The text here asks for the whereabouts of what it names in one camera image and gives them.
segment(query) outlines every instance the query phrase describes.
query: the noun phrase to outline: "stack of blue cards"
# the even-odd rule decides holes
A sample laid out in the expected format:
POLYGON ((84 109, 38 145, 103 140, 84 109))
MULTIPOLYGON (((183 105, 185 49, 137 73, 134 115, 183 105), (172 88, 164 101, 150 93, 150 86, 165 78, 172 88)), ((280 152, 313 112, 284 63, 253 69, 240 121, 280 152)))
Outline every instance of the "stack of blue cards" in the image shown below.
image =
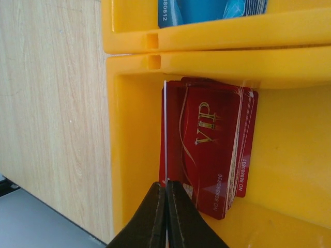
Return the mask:
POLYGON ((268 0, 159 0, 159 27, 264 14, 268 0))

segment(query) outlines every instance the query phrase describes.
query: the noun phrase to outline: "gray surface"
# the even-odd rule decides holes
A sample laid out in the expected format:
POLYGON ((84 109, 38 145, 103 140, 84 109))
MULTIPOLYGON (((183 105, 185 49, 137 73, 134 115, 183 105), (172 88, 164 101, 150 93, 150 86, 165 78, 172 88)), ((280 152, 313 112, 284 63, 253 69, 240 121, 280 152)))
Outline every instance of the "gray surface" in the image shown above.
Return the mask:
POLYGON ((17 190, 0 197, 0 247, 103 248, 47 205, 17 190))

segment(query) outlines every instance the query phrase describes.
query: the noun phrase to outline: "wooden table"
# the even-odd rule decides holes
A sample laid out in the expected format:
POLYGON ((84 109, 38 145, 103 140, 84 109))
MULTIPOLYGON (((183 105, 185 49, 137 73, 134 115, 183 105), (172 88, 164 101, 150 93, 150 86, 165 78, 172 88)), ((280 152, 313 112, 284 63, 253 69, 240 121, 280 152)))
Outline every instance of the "wooden table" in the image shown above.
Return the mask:
POLYGON ((0 172, 113 237, 100 1, 0 0, 0 172))

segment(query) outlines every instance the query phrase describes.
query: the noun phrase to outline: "storage bin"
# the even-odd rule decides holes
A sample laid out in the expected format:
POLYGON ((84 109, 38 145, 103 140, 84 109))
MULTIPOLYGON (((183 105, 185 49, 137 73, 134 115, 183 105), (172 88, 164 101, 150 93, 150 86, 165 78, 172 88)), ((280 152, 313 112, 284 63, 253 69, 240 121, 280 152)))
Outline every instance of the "storage bin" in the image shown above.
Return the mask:
POLYGON ((246 197, 206 222, 230 247, 331 246, 330 62, 330 47, 108 58, 115 233, 158 180, 163 81, 201 76, 259 92, 246 197))
POLYGON ((331 44, 331 1, 269 0, 266 14, 159 29, 157 0, 102 0, 106 53, 331 44))

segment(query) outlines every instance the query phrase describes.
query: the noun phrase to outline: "yellow plastic bin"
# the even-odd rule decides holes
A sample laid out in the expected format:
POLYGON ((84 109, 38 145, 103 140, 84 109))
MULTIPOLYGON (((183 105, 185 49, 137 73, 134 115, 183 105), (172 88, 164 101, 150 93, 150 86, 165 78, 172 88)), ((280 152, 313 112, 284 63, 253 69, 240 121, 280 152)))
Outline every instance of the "yellow plastic bin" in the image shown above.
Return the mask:
POLYGON ((158 0, 101 0, 107 53, 331 44, 330 0, 268 0, 266 14, 159 29, 158 0))
POLYGON ((164 80, 257 88, 247 195, 207 223, 230 247, 331 247, 331 48, 110 57, 113 221, 118 233, 158 180, 164 80))

